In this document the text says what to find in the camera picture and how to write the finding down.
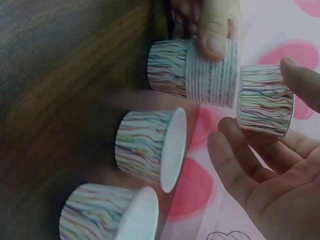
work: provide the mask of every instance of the palm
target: palm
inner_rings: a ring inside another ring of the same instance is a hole
[[[242,132],[232,118],[222,120],[219,131],[208,143],[215,169],[265,238],[318,239],[320,230],[312,225],[320,222],[320,141],[297,132],[282,141]],[[248,144],[273,171],[262,167]]]

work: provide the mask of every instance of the wood grain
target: wood grain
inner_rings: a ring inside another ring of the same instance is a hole
[[[129,110],[199,107],[151,91],[146,59],[168,38],[162,0],[0,1],[0,239],[59,240],[59,216],[90,182],[140,188],[118,170],[114,139]],[[160,238],[174,192],[156,188]]]

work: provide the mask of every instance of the paper cup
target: paper cup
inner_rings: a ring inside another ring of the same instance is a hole
[[[224,60],[210,62],[201,56],[196,40],[192,39],[187,48],[186,98],[199,104],[232,108],[239,70],[238,48],[237,41],[227,39]]]
[[[159,203],[151,187],[131,190],[83,184],[60,216],[61,240],[154,240]]]
[[[295,96],[278,65],[240,67],[237,122],[243,129],[283,138],[294,115]]]
[[[115,139],[115,160],[126,173],[160,184],[169,193],[181,170],[187,140],[187,116],[175,111],[130,111]]]
[[[147,77],[152,89],[186,98],[187,40],[159,41],[152,45]]]

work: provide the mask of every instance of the patterned tablecloth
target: patterned tablecloth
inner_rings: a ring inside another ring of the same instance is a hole
[[[319,71],[320,1],[240,0],[242,65],[277,64],[283,56]],[[161,240],[264,240],[226,192],[206,147],[207,136],[235,109],[202,106]],[[296,99],[292,129],[320,139],[319,114]]]

